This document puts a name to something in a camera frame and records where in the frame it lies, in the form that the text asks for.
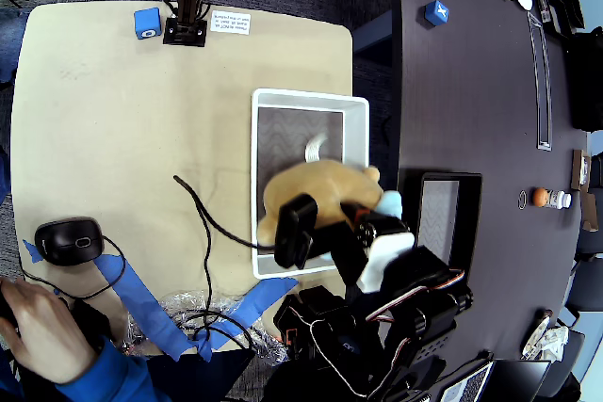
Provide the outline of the person's right hand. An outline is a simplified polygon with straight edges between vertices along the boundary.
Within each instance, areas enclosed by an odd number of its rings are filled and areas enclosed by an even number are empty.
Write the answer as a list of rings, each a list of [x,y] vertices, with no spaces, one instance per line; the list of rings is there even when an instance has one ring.
[[[81,378],[98,359],[70,311],[46,289],[22,279],[1,280],[15,319],[1,319],[1,336],[19,364],[56,384]]]

